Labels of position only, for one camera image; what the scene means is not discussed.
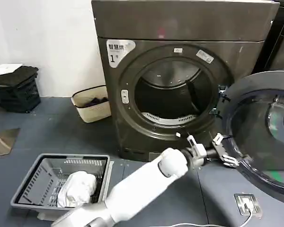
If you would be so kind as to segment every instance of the white cloth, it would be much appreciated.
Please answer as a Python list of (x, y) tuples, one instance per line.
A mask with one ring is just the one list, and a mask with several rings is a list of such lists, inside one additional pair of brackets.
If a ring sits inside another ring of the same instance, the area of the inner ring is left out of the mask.
[(77, 207), (88, 203), (97, 187), (96, 177), (85, 171), (71, 174), (58, 194), (57, 207)]

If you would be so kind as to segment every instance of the gray floor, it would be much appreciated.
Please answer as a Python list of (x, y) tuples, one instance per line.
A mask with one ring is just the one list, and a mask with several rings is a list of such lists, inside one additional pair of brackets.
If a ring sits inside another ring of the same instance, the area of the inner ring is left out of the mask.
[[(0, 109), (0, 130), (20, 127), (9, 155), (0, 157), (0, 227), (49, 227), (35, 212), (12, 209), (11, 197), (33, 161), (41, 153), (109, 154), (115, 160), (110, 189), (143, 163), (118, 159), (112, 119), (84, 123), (69, 98), (43, 98), (29, 114)], [(253, 193), (263, 210), (248, 227), (284, 226), (284, 204), (251, 185), (236, 170), (210, 164), (191, 171), (128, 222), (118, 226), (148, 227), (180, 222), (239, 226), (235, 193)]]

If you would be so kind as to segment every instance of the dryer door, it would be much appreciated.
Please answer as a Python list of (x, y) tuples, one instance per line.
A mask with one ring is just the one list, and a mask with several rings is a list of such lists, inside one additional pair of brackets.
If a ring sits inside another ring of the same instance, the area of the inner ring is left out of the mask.
[(256, 187), (284, 202), (284, 71), (250, 75), (230, 86), (215, 109), (225, 150)]

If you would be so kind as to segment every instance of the power cord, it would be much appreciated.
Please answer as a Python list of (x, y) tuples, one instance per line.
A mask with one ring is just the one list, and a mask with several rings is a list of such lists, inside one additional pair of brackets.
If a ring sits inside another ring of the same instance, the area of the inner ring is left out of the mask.
[[(247, 223), (249, 223), (249, 221), (252, 218), (252, 211), (253, 211), (253, 204), (251, 204), (251, 202), (249, 202), (249, 204), (245, 203), (244, 207), (249, 210), (249, 217), (248, 219), (239, 227), (244, 227)], [(179, 223), (179, 224), (175, 224), (175, 225), (171, 225), (171, 226), (150, 226), (150, 227), (177, 227), (177, 226), (196, 226), (196, 227), (226, 227), (226, 226), (219, 226), (219, 225), (212, 225), (212, 224), (207, 224), (207, 225), (199, 225), (199, 224), (192, 224), (192, 223)]]

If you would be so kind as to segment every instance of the black plastic crate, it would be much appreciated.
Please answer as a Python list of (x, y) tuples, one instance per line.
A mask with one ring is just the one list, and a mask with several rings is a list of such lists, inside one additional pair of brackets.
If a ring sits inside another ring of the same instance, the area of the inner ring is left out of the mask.
[(32, 111), (41, 102), (36, 77), (37, 73), (14, 87), (0, 86), (0, 107), (16, 113)]

